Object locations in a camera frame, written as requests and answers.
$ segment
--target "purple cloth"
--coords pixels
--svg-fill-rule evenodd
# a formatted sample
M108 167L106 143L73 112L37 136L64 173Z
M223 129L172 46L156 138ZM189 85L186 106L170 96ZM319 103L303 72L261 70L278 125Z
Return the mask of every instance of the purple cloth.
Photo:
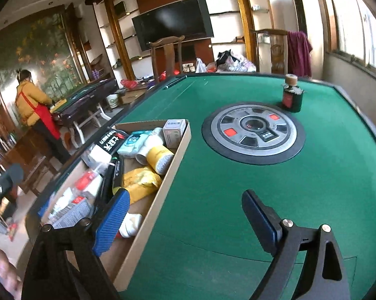
M302 31L288 32L288 73L311 77L310 52L313 47Z

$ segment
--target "person's hand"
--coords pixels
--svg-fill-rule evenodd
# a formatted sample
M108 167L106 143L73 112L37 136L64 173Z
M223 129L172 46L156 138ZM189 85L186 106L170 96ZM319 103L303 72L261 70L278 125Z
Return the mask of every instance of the person's hand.
M21 300L23 284L3 250L0 250L0 277L3 279L3 286L14 295L15 300Z

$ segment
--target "yellow jacket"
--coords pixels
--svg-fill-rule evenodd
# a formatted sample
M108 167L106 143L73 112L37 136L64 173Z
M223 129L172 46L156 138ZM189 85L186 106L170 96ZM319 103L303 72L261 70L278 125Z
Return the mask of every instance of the yellow jacket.
M52 104L52 99L50 99L46 93L28 80L20 82L20 84L17 86L18 97L16 97L15 104L21 117L27 122L27 125L33 126L36 122L38 122L39 116L20 94L22 91L34 107L36 107L38 103L50 106Z

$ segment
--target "flat screen tv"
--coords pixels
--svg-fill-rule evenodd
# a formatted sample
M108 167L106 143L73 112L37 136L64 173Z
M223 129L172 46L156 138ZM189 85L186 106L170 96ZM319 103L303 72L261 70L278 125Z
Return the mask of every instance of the flat screen tv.
M185 40L213 37L206 0L180 0L132 18L142 51L160 38L185 35Z

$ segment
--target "teal tissue package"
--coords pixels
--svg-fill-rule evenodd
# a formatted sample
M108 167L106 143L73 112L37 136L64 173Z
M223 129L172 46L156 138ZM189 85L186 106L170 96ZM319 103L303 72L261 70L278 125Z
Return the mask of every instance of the teal tissue package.
M134 158L151 132L152 131L132 132L117 150L117 153L123 157Z

